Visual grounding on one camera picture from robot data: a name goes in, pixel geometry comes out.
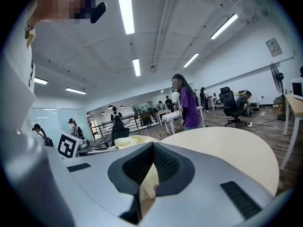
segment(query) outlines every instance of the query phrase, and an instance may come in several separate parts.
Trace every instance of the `railing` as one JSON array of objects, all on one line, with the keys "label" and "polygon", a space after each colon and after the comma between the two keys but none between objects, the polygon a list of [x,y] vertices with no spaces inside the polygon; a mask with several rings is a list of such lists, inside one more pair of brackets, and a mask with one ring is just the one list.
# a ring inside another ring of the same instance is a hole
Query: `railing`
[{"label": "railing", "polygon": [[[137,113],[122,117],[122,122],[125,127],[129,128],[130,131],[141,130],[147,127],[147,124],[156,125],[159,123],[159,119],[154,111],[148,111],[145,113]],[[101,138],[103,136],[109,135],[114,124],[111,121],[104,122],[101,125],[91,127],[91,132],[94,139]]]}]

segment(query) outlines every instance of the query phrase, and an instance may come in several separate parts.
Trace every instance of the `person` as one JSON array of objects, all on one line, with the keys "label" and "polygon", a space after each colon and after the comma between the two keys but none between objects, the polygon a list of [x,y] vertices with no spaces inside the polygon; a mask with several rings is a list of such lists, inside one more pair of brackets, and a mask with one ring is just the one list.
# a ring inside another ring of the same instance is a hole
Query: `person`
[{"label": "person", "polygon": [[159,103],[157,104],[157,110],[162,111],[165,109],[165,106],[163,102],[160,100]]},{"label": "person", "polygon": [[165,105],[168,109],[170,109],[171,112],[174,112],[174,105],[172,104],[172,100],[169,98],[169,96],[166,96]]},{"label": "person", "polygon": [[32,134],[30,121],[30,103],[35,100],[34,78],[36,67],[32,61],[31,44],[36,36],[36,25],[41,21],[59,22],[60,20],[73,21],[75,19],[90,18],[95,23],[106,11],[105,3],[96,6],[95,0],[32,0],[20,14],[8,36],[0,56],[0,75],[14,77],[24,83],[27,93],[27,115],[22,115],[22,122],[12,125],[24,134]]},{"label": "person", "polygon": [[175,106],[175,111],[178,111],[180,107],[180,94],[175,88],[172,90],[171,100]]},{"label": "person", "polygon": [[254,110],[254,107],[251,106],[251,104],[248,102],[248,99],[251,97],[251,92],[249,91],[246,91],[245,94],[241,95],[237,101],[236,101],[236,105],[237,105],[237,108],[243,108],[243,109],[246,109],[247,110],[247,116],[250,115],[250,109]]},{"label": "person", "polygon": [[40,145],[53,147],[52,140],[46,136],[46,133],[44,132],[44,130],[41,128],[41,126],[38,123],[36,123],[34,125],[34,127],[32,128],[32,131],[36,132],[36,139],[38,140]]},{"label": "person", "polygon": [[120,112],[117,114],[117,108],[115,106],[113,106],[113,111],[114,114],[110,115],[111,122],[113,122],[113,124],[122,123],[122,114]]},{"label": "person", "polygon": [[78,131],[77,131],[76,121],[74,121],[73,119],[70,119],[68,121],[68,124],[69,124],[69,127],[70,127],[71,135],[78,138]]},{"label": "person", "polygon": [[202,87],[200,91],[200,101],[201,101],[201,106],[204,105],[205,112],[208,112],[208,98],[209,95],[207,94],[205,88]]},{"label": "person", "polygon": [[197,112],[193,90],[180,74],[173,76],[172,84],[181,95],[180,111],[182,112],[182,125],[184,126],[184,130],[200,128],[200,118]]}]

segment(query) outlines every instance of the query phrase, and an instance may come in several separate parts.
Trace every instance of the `glass wall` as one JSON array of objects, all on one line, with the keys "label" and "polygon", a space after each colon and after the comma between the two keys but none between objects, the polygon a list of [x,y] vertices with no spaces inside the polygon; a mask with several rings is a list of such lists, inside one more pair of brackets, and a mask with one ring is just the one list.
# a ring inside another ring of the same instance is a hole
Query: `glass wall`
[{"label": "glass wall", "polygon": [[71,133],[68,124],[70,118],[74,119],[82,129],[84,138],[93,141],[83,109],[32,108],[30,110],[32,126],[38,123],[47,137],[53,140],[55,146],[59,144],[62,131],[67,134]]}]

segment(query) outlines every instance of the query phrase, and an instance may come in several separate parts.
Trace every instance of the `jeans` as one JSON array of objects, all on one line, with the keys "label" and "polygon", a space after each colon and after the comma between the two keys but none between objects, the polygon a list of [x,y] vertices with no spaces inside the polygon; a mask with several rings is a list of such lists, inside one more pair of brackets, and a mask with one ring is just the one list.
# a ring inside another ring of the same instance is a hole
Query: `jeans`
[{"label": "jeans", "polygon": [[184,131],[189,131],[189,130],[193,130],[193,129],[199,129],[202,128],[201,125],[195,126],[195,127],[185,127],[184,126]]}]

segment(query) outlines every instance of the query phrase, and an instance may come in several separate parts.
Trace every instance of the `purple shirt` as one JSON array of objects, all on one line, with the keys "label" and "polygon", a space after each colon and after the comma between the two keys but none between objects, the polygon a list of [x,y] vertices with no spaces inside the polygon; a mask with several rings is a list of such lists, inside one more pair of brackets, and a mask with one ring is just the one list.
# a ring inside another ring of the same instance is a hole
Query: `purple shirt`
[{"label": "purple shirt", "polygon": [[181,106],[187,108],[185,118],[185,127],[196,127],[200,124],[200,118],[197,112],[196,100],[193,93],[188,92],[186,87],[181,89]]}]

